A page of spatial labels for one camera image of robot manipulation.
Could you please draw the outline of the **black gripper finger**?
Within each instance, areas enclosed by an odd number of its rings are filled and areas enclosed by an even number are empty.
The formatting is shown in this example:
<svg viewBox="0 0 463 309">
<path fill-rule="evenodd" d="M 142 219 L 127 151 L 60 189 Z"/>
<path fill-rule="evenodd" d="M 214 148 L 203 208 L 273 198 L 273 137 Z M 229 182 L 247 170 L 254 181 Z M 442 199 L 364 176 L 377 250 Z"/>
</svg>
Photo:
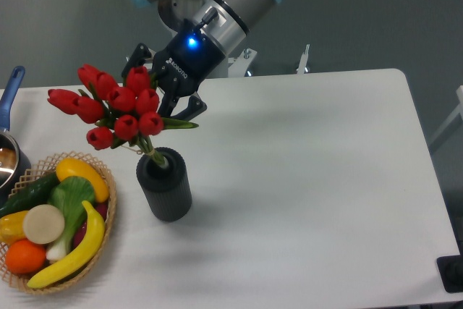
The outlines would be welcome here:
<svg viewBox="0 0 463 309">
<path fill-rule="evenodd" d="M 134 51 L 127 57 L 121 76 L 126 77 L 134 67 L 140 67 L 148 62 L 152 62 L 156 52 L 144 43 L 138 43 Z"/>
<path fill-rule="evenodd" d="M 164 93 L 161 105 L 158 108 L 158 113 L 165 118 L 191 121 L 207 110 L 207 104 L 197 93 L 193 93 L 188 98 L 187 106 L 178 114 L 173 115 L 172 112 L 177 106 L 178 101 L 179 97 L 173 97 L 173 95 L 169 93 Z"/>
</svg>

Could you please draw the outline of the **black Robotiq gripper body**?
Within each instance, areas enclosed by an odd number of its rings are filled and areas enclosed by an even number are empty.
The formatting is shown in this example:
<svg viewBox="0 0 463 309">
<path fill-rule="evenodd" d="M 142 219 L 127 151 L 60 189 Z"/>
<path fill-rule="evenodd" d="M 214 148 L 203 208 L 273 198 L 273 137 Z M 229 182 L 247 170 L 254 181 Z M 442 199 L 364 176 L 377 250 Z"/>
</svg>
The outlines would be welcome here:
<svg viewBox="0 0 463 309">
<path fill-rule="evenodd" d="M 164 92 L 163 102 L 197 92 L 201 82 L 223 60 L 221 49 L 193 22 L 185 20 L 181 30 L 153 59 L 152 72 Z"/>
</svg>

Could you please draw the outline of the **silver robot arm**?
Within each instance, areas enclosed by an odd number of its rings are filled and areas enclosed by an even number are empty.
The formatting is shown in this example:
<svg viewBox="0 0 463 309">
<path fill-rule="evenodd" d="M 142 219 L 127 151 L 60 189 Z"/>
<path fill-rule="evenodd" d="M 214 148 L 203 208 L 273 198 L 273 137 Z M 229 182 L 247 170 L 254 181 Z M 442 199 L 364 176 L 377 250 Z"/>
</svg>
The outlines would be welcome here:
<svg viewBox="0 0 463 309">
<path fill-rule="evenodd" d="M 163 92 L 162 117 L 172 118 L 178 100 L 189 99 L 176 119 L 190 121 L 207 109 L 197 94 L 200 84 L 226 62 L 250 29 L 282 0 L 133 0 L 139 7 L 158 5 L 165 26 L 174 33 L 160 51 L 139 43 L 122 76 L 146 65 Z"/>
</svg>

